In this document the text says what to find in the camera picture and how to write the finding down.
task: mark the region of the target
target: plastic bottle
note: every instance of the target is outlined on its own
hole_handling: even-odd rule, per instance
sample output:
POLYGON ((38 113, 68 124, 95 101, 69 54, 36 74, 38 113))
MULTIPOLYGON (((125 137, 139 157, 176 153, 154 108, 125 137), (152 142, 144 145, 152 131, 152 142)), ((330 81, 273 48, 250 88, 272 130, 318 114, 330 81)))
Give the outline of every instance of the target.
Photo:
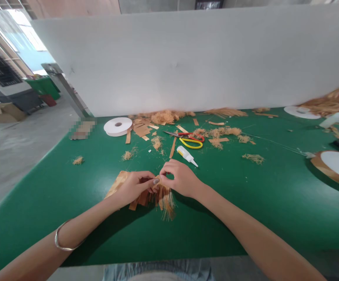
POLYGON ((329 126, 335 124, 338 121, 339 121, 339 112, 328 117, 326 120, 320 123, 319 126, 321 126, 322 128, 328 128, 329 126))
POLYGON ((196 164, 196 162, 194 162, 194 157, 190 155, 190 153, 183 147, 183 146, 178 146, 176 151, 184 157, 185 160, 187 160, 188 162, 193 163, 196 167, 198 167, 198 165, 196 164))

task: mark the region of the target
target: air cooler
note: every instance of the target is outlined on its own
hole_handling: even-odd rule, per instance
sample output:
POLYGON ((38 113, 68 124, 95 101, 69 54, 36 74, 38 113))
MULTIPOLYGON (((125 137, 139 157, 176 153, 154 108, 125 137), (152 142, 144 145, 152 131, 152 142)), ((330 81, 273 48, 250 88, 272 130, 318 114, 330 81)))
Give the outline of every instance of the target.
POLYGON ((0 53, 0 102, 12 102, 22 111, 40 106, 42 101, 38 93, 28 83, 23 81, 18 73, 4 60, 0 53))

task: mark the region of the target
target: red container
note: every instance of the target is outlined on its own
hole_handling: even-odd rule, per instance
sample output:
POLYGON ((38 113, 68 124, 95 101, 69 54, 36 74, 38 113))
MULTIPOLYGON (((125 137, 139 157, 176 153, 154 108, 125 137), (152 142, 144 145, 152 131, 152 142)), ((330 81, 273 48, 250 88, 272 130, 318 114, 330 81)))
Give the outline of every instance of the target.
POLYGON ((54 98, 49 95, 40 95, 39 96, 45 103, 47 103, 48 106, 55 106, 56 105, 56 101, 54 100, 54 98))

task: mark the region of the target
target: jeans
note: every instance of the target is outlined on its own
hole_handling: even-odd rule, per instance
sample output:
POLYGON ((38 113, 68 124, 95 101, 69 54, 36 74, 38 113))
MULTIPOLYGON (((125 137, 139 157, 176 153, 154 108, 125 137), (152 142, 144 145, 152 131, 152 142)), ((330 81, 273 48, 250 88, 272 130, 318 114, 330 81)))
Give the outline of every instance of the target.
POLYGON ((169 271, 186 281, 215 281, 209 259, 168 260, 107 265, 103 281, 127 281, 147 271, 169 271))

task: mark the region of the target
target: white partition board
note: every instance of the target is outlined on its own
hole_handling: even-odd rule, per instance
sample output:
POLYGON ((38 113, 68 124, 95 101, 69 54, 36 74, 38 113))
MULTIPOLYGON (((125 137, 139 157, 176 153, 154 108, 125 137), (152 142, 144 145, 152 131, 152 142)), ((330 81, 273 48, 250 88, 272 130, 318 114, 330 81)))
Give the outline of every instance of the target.
POLYGON ((96 117, 281 107, 339 87, 339 5, 32 24, 96 117))

